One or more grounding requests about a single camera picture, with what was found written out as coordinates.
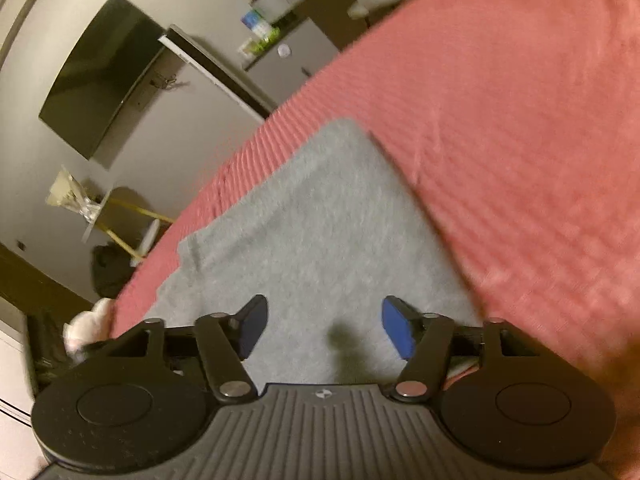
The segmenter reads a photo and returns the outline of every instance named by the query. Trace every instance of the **white cabinet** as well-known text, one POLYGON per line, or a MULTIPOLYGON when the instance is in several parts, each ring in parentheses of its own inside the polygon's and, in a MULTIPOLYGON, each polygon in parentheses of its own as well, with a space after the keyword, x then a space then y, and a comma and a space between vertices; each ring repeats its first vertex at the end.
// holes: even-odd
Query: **white cabinet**
POLYGON ((31 413, 22 345, 0 331, 0 480, 29 480, 42 467, 42 452, 28 426, 31 413))
POLYGON ((281 105, 337 55, 338 49, 322 30, 311 20, 305 20, 247 73, 258 88, 281 105))

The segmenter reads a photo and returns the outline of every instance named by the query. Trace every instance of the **white plush toy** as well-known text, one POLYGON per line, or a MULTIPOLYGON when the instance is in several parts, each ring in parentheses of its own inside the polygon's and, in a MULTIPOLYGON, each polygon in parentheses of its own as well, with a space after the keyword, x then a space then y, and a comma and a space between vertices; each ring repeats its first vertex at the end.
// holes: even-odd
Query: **white plush toy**
POLYGON ((65 324, 62 332, 66 353, 72 354, 84 345, 109 338, 113 319, 113 300, 102 298, 94 307, 81 312, 65 324))

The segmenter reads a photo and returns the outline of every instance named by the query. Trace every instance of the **ribbed gray plastic surface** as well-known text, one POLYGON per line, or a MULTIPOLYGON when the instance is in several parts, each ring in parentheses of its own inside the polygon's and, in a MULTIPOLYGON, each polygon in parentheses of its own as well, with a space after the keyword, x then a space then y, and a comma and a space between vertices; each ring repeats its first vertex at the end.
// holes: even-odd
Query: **ribbed gray plastic surface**
MULTIPOLYGON (((91 477, 54 465, 39 478, 91 477)), ((610 480, 595 465, 535 475, 487 465, 453 444, 429 410, 388 400, 375 385, 279 384, 252 404, 222 408, 201 439, 181 455, 110 478, 610 480)))

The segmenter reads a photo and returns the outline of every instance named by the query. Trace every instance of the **yellow chair leg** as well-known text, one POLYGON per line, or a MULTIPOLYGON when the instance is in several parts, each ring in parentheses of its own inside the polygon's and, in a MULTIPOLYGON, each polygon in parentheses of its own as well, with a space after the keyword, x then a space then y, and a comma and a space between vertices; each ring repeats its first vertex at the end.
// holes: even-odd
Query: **yellow chair leg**
POLYGON ((122 238, 120 238, 116 233, 114 233, 111 229, 103 224, 96 224, 96 227, 107 234, 111 240, 116 242, 120 247, 122 247, 132 258, 135 258, 139 261, 143 261, 144 257, 140 256, 129 244, 127 244, 122 238))
POLYGON ((144 209, 144 208, 139 207, 139 206, 137 206, 135 204, 131 204, 129 202, 124 202, 123 200, 118 200, 117 198, 110 198, 109 202, 111 202, 113 204, 117 204, 120 207, 124 207, 126 209, 131 209, 132 211, 140 213, 141 215, 151 216, 151 218, 157 218, 158 220, 161 220, 162 222, 167 222, 168 224, 172 224, 172 223, 175 222, 174 219, 169 218, 168 216, 159 215, 158 213, 154 213, 153 211, 149 211, 149 209, 144 209))

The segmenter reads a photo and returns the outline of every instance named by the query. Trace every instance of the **metal screw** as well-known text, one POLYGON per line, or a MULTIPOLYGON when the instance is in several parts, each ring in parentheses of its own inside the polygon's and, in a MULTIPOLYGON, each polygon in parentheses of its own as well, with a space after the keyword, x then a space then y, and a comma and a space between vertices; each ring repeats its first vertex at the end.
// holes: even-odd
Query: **metal screw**
POLYGON ((396 384, 396 392, 403 397, 420 397, 427 392, 427 386, 420 381, 403 381, 396 384))
POLYGON ((220 393, 225 397, 243 397, 251 391, 251 386, 244 381, 229 381, 220 386, 220 393))

